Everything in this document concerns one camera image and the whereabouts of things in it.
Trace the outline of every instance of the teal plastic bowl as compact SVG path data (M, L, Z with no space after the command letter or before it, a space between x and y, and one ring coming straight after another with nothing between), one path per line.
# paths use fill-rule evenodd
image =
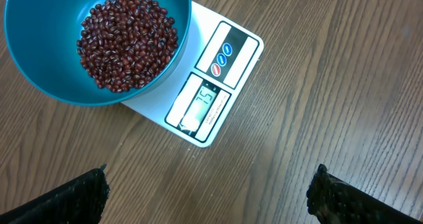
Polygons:
M157 0L175 18L180 45L169 65L142 89L112 93L98 89L94 79L79 64L76 41L81 22L89 10L106 0L6 0L4 27L7 46L16 66L39 90L62 102L81 106L103 106L127 100L176 66L182 54L191 19L191 0Z

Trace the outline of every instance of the bowl rim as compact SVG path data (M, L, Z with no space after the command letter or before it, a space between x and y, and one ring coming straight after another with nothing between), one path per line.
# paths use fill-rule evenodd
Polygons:
M184 36L182 37L182 40L180 41L180 46L178 47L177 51L173 55L171 61L168 64L168 66L166 66L165 69L162 70L162 72L158 76L156 76L156 78L154 78L152 81L150 81L150 83L148 83L142 89L135 90L135 92L132 93L132 94L129 94L129 95L124 96L124 97L119 98L119 99L110 100L108 102L85 103L85 102L75 102L75 101L63 99L63 98L60 98L56 95L53 95L53 94L45 91L44 89L39 87L34 81L32 81L30 79L30 77L22 70L19 63L17 62L16 57L15 57L15 55L14 55L12 49L11 49L10 43L9 43L9 36L8 36L8 33L7 33L7 11L8 11L8 8L9 8L9 0L6 0L6 2L5 2L5 9L4 9L4 13L3 13L3 28L4 28L4 31L5 31L6 46L7 46L7 49L9 51L10 56L12 57L13 63L16 65L16 67L18 67L20 73L22 73L22 75L24 75L25 79L27 81L29 81L32 86L36 87L39 91L42 91L44 94L50 96L51 98L54 98L54 99L56 99L60 102L65 102L65 103L68 103L68 104L78 105L78 106L107 106L107 105L111 105L111 104L116 104L116 103L128 100L128 99L136 96L137 94L143 92L145 89L150 87L155 81L160 79L160 77L163 76L163 74L166 72L166 70L169 69L170 66L173 66L173 62L177 58L177 55L179 53L181 53L181 50L182 50L183 45L185 43L185 40L188 37L188 31L189 31L189 28L190 28L191 14L192 14L192 0L188 0L188 1L189 1L189 3L188 3L188 18L187 18L187 22L186 22L186 28L185 28Z

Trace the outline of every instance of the digital scale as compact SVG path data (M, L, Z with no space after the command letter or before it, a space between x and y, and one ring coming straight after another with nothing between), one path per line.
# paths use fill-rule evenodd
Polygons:
M153 91L122 102L198 147L208 147L263 52L263 41L192 2L185 49Z

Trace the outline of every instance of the wooden table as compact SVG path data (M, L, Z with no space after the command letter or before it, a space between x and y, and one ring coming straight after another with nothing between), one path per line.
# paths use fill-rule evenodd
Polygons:
M0 213L106 163L103 223L318 223L305 191L324 163L420 218L423 0L195 1L265 43L207 149L120 104L47 97L1 33Z

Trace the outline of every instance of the black object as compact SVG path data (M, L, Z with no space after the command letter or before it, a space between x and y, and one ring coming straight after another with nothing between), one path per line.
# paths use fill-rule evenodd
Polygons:
M53 189L3 215L0 223L97 224L110 191L103 173L106 165Z
M422 224L329 174L324 165L319 165L307 198L309 213L324 224Z

